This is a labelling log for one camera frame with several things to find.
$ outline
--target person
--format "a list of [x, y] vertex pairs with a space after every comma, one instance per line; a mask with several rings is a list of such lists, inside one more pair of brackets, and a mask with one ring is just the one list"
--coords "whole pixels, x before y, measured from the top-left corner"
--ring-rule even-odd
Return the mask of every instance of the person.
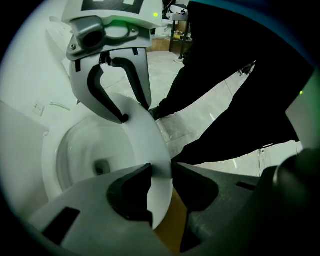
[[150, 109], [153, 118], [179, 112], [246, 65], [255, 62], [255, 67], [228, 109], [173, 161], [191, 165], [224, 161], [267, 145], [299, 141], [285, 111], [314, 68], [264, 25], [199, 3], [224, 1], [195, 1], [188, 5], [192, 45], [167, 97]]

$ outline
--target black pants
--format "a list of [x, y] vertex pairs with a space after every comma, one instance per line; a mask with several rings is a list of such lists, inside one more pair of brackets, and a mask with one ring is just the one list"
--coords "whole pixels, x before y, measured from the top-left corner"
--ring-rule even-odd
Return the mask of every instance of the black pants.
[[161, 112], [183, 110], [247, 64], [256, 65], [229, 108], [176, 160], [191, 165], [223, 161], [298, 141], [285, 111], [313, 68], [281, 38], [244, 16], [195, 2], [188, 11], [192, 46], [159, 105]]

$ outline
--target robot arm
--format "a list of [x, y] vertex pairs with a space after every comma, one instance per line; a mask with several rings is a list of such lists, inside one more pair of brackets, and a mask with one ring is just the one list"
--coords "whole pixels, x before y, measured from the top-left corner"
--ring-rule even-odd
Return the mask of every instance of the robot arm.
[[123, 68], [137, 100], [149, 109], [146, 48], [150, 29], [162, 23], [161, 10], [160, 0], [68, 0], [62, 21], [73, 33], [67, 48], [72, 90], [98, 116], [118, 124], [128, 120], [100, 84], [101, 64]]

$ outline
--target wall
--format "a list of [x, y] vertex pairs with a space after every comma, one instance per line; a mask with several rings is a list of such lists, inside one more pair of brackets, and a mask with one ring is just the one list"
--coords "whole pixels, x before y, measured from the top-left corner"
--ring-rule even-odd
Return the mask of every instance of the wall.
[[0, 177], [4, 195], [28, 219], [48, 202], [42, 178], [44, 126], [0, 101]]
[[[77, 102], [61, 63], [65, 55], [47, 32], [49, 16], [61, 18], [65, 4], [44, 1], [20, 28], [1, 63], [0, 100], [46, 127], [67, 113], [51, 102], [69, 108]], [[42, 117], [32, 112], [37, 100], [45, 107]]]
[[176, 0], [176, 4], [178, 4], [178, 5], [185, 5], [185, 6], [188, 6], [188, 4], [189, 4], [189, 0]]

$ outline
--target floor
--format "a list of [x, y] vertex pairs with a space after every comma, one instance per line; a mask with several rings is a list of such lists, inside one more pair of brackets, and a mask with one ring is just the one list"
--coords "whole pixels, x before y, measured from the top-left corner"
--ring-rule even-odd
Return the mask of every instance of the floor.
[[[177, 56], [167, 51], [148, 52], [147, 56], [152, 94], [151, 108], [154, 108], [167, 96], [183, 64], [174, 62]], [[233, 96], [246, 79], [246, 75], [240, 76], [239, 73], [235, 73], [189, 107], [172, 117], [157, 121], [172, 158], [178, 155], [185, 145], [197, 140], [228, 108]], [[126, 75], [106, 90], [136, 98]], [[256, 150], [236, 159], [203, 163], [199, 166], [215, 171], [259, 177], [265, 168], [279, 165], [301, 150], [300, 143], [289, 141]]]

